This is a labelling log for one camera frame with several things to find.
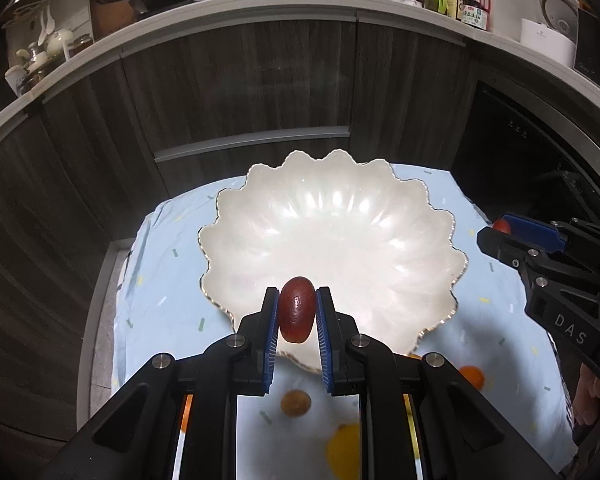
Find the red fruit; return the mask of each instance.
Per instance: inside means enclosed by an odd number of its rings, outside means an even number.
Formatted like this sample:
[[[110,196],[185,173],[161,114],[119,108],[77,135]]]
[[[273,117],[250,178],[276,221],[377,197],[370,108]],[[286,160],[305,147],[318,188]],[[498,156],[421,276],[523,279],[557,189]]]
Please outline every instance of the red fruit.
[[[291,278],[280,291],[278,325],[290,343],[304,343],[314,326],[317,297],[313,284],[302,276]]]
[[[509,222],[507,222],[504,218],[498,218],[493,223],[491,228],[496,229],[496,231],[506,233],[507,235],[511,234],[511,226],[509,225]]]

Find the white bowl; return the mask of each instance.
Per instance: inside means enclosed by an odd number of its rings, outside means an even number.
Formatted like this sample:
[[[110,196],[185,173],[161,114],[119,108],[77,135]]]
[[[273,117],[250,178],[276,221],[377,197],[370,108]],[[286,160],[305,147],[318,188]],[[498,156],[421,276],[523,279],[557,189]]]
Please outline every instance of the white bowl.
[[[251,167],[216,207],[216,222],[198,234],[208,259],[200,287],[234,330],[260,310],[268,286],[294,276],[328,286],[337,311],[399,354],[456,311],[451,288],[467,259],[451,245],[454,217],[429,205],[423,181],[399,180],[385,160],[292,152],[279,168]],[[315,323],[302,344],[280,336],[278,354],[320,371]]]

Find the wooden cutting board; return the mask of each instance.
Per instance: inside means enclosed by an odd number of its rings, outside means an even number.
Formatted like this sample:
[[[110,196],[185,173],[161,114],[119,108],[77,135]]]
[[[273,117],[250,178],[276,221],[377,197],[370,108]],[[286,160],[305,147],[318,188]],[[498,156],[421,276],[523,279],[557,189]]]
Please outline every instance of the wooden cutting board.
[[[128,1],[101,5],[96,0],[89,0],[89,6],[94,41],[135,23],[138,15]]]

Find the floor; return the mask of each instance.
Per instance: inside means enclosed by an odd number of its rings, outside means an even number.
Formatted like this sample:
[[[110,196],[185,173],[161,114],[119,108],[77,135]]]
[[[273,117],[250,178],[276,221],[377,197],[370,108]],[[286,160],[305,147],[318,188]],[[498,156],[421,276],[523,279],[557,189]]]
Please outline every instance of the floor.
[[[118,290],[120,270],[122,270],[122,265],[127,255],[128,250],[118,253],[102,305],[98,333],[96,335],[96,345],[93,351],[89,416],[93,416],[111,396],[113,320],[116,317],[116,292]]]

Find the blue gripper pad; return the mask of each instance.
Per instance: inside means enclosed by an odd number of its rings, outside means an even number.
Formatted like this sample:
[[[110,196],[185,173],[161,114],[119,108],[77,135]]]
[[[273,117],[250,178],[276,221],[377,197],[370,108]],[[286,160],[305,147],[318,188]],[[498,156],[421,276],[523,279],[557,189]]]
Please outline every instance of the blue gripper pad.
[[[269,331],[267,332],[268,352],[263,352],[264,362],[262,363],[262,384],[266,393],[269,393],[269,387],[273,382],[273,365],[276,361],[276,348],[278,346],[278,300],[280,292],[276,291],[276,297],[273,301],[273,311],[269,322]]]
[[[318,344],[320,345],[320,364],[322,366],[322,382],[327,388],[327,393],[333,391],[333,363],[331,362],[331,343],[329,342],[329,333],[327,322],[324,317],[324,307],[322,297],[316,292],[318,297],[317,310],[315,311],[315,323],[318,329]]]
[[[506,214],[502,217],[511,226],[511,235],[523,242],[538,245],[551,254],[563,252],[566,242],[552,225],[529,218]]]

